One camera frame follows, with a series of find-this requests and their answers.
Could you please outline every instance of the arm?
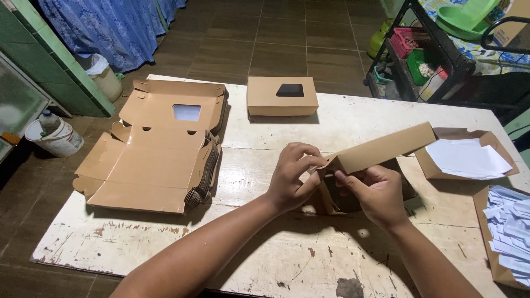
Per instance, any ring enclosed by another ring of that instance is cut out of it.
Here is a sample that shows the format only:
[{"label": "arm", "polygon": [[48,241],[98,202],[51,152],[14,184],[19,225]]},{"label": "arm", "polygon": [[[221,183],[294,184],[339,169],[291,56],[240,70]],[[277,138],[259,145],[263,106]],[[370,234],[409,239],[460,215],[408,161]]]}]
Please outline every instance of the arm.
[{"label": "arm", "polygon": [[316,147],[290,143],[265,194],[175,241],[127,275],[111,298],[197,295],[262,227],[308,199],[322,173],[314,172],[305,183],[300,175],[325,164]]},{"label": "arm", "polygon": [[366,216],[389,237],[425,298],[480,298],[480,293],[409,220],[403,206],[401,176],[380,165],[345,175],[337,171],[341,194],[353,192]]}]

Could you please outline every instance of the box window cutout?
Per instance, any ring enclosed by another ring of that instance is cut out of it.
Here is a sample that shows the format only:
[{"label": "box window cutout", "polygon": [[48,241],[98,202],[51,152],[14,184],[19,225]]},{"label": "box window cutout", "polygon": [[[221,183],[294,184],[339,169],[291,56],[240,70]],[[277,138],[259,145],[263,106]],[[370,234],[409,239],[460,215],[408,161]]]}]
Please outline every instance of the box window cutout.
[{"label": "box window cutout", "polygon": [[173,115],[176,120],[197,121],[199,120],[200,106],[190,104],[174,104]]},{"label": "box window cutout", "polygon": [[282,84],[278,92],[278,97],[304,97],[304,87],[302,84]]}]

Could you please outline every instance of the white bucket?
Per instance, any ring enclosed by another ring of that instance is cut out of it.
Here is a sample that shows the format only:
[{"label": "white bucket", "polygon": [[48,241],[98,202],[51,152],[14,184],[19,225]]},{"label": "white bucket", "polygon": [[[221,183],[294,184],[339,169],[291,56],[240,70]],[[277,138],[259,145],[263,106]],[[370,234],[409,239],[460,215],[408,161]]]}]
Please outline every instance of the white bucket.
[{"label": "white bucket", "polygon": [[67,157],[76,153],[83,146],[83,137],[74,131],[70,124],[60,120],[59,128],[45,137],[40,136],[42,132],[40,122],[33,121],[26,129],[26,139],[57,157]]}]

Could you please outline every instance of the red plastic basket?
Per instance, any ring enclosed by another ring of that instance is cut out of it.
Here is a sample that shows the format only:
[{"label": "red plastic basket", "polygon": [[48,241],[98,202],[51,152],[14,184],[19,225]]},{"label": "red plastic basket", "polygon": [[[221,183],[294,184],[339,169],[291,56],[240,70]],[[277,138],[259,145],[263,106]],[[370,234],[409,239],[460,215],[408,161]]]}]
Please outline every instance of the red plastic basket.
[{"label": "red plastic basket", "polygon": [[[418,42],[418,47],[412,48],[405,43],[405,38],[413,39]],[[390,39],[397,55],[401,59],[406,59],[413,49],[423,49],[433,46],[429,34],[423,28],[394,28],[394,35]]]}]

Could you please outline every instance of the open box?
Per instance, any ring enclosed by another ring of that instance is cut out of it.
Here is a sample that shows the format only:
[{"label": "open box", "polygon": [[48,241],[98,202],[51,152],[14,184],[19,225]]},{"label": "open box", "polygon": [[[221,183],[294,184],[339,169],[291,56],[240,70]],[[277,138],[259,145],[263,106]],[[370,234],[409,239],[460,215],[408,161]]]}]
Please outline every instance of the open box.
[{"label": "open box", "polygon": [[401,173],[395,157],[410,154],[434,141],[436,138],[432,127],[429,122],[425,122],[325,156],[324,158],[328,160],[328,163],[320,168],[311,169],[311,172],[317,169],[326,169],[327,177],[324,178],[324,183],[320,184],[319,190],[327,213],[332,215],[345,214],[361,210],[359,201],[354,195],[340,196],[340,191],[335,186],[335,177],[332,176],[337,170],[350,174],[381,164],[402,175],[403,199],[415,197],[416,191]]},{"label": "open box", "polygon": [[[490,187],[487,186],[477,194],[473,196],[473,202],[475,203],[476,215],[479,218],[480,230],[482,231],[482,237],[484,239],[484,246],[486,247],[486,253],[491,267],[491,276],[495,282],[505,284],[507,286],[520,288],[523,290],[530,290],[530,287],[519,283],[515,280],[511,270],[499,264],[500,253],[492,251],[489,242],[493,241],[490,229],[488,228],[488,219],[484,214],[483,210],[488,208],[488,192]],[[524,191],[510,188],[511,190],[517,191],[521,194],[530,195]]]},{"label": "open box", "polygon": [[210,197],[228,92],[221,84],[134,81],[121,122],[76,170],[93,206],[183,214]]},{"label": "open box", "polygon": [[312,77],[249,76],[246,106],[252,116],[308,116],[319,102]]},{"label": "open box", "polygon": [[[433,128],[437,138],[457,140],[457,139],[474,139],[480,140],[482,147],[490,145],[497,153],[509,164],[512,169],[505,173],[505,176],[510,176],[519,173],[519,168],[516,162],[511,158],[508,151],[503,147],[501,142],[495,137],[492,132],[485,130],[467,131],[466,128],[447,128],[435,127]],[[421,166],[423,173],[427,179],[457,179],[457,180],[473,180],[471,178],[456,176],[453,174],[443,173],[441,169],[436,166],[434,160],[427,152],[427,149],[422,148],[414,153]]]}]

